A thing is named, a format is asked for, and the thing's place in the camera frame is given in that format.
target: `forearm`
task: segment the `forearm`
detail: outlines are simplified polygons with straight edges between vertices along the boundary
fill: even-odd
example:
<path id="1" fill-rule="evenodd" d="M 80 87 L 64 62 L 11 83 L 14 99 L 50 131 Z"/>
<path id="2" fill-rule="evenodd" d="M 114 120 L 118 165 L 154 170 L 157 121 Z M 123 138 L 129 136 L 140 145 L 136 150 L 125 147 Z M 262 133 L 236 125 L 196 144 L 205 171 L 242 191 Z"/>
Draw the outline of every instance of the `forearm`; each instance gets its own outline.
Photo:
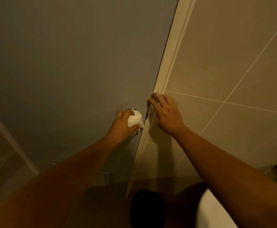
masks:
<path id="1" fill-rule="evenodd" d="M 61 227 L 116 145 L 104 137 L 20 188 L 0 207 L 0 227 Z"/>
<path id="2" fill-rule="evenodd" d="M 237 224 L 245 227 L 272 226 L 270 219 L 277 216 L 277 183 L 187 127 L 176 133 L 174 138 Z"/>

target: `person's left arm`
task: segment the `person's left arm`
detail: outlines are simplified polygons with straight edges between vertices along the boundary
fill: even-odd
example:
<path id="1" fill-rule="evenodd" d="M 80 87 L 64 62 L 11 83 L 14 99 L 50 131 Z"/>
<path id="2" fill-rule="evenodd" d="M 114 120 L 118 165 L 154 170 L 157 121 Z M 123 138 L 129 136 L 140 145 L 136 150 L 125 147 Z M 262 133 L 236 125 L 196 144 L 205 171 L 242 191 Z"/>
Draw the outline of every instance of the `person's left arm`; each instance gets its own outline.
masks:
<path id="1" fill-rule="evenodd" d="M 105 137 L 35 177 L 0 206 L 0 228 L 60 228 L 110 152 L 140 128 L 128 127 L 131 110 L 118 111 Z"/>

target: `toilet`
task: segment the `toilet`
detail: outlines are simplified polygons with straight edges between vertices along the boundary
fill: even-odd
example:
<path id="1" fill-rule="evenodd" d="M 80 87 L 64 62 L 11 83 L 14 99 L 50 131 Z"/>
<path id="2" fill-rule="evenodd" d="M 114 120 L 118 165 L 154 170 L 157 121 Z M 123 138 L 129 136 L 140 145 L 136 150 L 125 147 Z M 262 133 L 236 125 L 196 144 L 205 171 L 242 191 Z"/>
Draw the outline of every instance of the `toilet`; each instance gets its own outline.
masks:
<path id="1" fill-rule="evenodd" d="M 196 228 L 237 228 L 215 196 L 206 190 L 197 209 Z"/>

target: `door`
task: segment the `door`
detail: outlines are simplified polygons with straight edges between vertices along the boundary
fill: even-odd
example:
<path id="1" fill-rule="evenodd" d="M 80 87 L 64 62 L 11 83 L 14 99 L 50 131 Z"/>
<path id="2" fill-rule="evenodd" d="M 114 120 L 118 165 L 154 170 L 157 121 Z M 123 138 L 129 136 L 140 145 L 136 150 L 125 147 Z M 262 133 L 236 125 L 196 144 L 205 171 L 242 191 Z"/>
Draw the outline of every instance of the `door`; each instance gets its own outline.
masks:
<path id="1" fill-rule="evenodd" d="M 177 0 L 0 0 L 0 119 L 40 171 L 147 113 Z M 103 169 L 128 180 L 139 136 Z"/>

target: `white tissue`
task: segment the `white tissue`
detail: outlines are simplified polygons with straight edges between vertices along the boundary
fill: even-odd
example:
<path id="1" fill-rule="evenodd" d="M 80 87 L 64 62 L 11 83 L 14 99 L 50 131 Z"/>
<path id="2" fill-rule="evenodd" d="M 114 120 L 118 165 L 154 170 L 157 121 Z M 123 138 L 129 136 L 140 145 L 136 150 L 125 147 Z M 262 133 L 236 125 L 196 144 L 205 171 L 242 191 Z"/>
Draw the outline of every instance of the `white tissue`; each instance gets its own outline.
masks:
<path id="1" fill-rule="evenodd" d="M 139 111 L 134 110 L 134 116 L 130 115 L 128 118 L 128 127 L 131 127 L 135 124 L 141 124 L 141 128 L 144 128 L 144 123 L 142 119 L 142 115 Z"/>

